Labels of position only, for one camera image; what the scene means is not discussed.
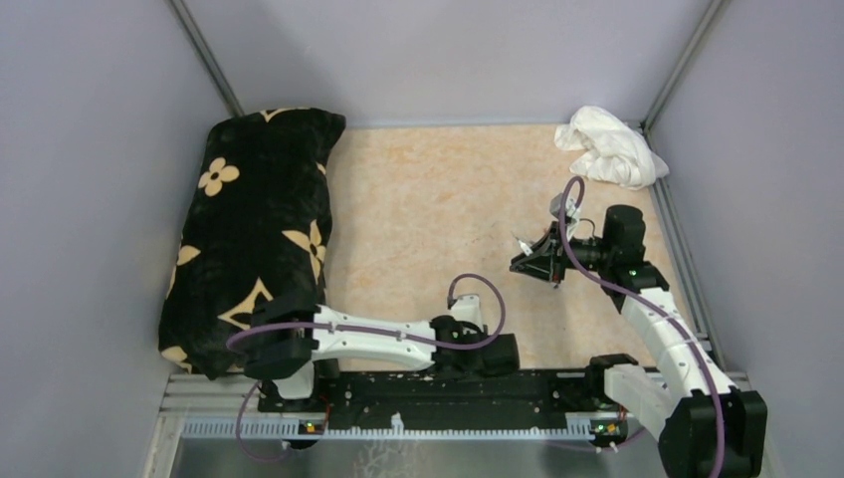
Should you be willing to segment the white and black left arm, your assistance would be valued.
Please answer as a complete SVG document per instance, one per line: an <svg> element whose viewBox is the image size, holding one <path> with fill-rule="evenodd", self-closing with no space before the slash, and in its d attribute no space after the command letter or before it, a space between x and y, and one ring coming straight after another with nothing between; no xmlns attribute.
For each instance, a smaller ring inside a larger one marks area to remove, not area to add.
<svg viewBox="0 0 844 478"><path fill-rule="evenodd" d="M253 317L258 324L226 346L244 359L245 376L273 383L282 400L300 412L317 403L321 362L385 361L445 379L500 376L521 366L515 336L485 325L477 294L449 299L446 314L428 321L375 320L326 305L294 310L277 301Z"/></svg>

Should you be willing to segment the white marker pen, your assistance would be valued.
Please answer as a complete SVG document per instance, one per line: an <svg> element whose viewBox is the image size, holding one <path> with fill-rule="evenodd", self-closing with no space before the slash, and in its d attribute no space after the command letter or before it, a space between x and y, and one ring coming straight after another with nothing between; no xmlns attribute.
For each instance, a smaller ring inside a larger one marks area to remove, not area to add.
<svg viewBox="0 0 844 478"><path fill-rule="evenodd" d="M534 254L534 250L533 250L531 244L529 243L529 241L522 239L521 237L517 236L516 234L513 234L513 237L516 240L516 242L517 242L517 244L518 244L518 246L521 250L521 254L524 257L530 257Z"/></svg>

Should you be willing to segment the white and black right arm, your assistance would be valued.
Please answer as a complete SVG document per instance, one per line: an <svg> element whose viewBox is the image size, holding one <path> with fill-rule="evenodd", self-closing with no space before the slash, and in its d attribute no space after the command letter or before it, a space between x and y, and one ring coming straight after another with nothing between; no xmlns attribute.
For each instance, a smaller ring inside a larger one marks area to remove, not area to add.
<svg viewBox="0 0 844 478"><path fill-rule="evenodd" d="M663 378L655 382L629 358L596 357L583 384L586 402L632 412L656 439L670 477L760 476L766 403L740 389L685 323L664 276L645 258L642 211L609 207L601 235L590 238L574 237L579 222L579 208L571 206L539 240L520 240L511 271L553 285L568 270L583 273L643 341Z"/></svg>

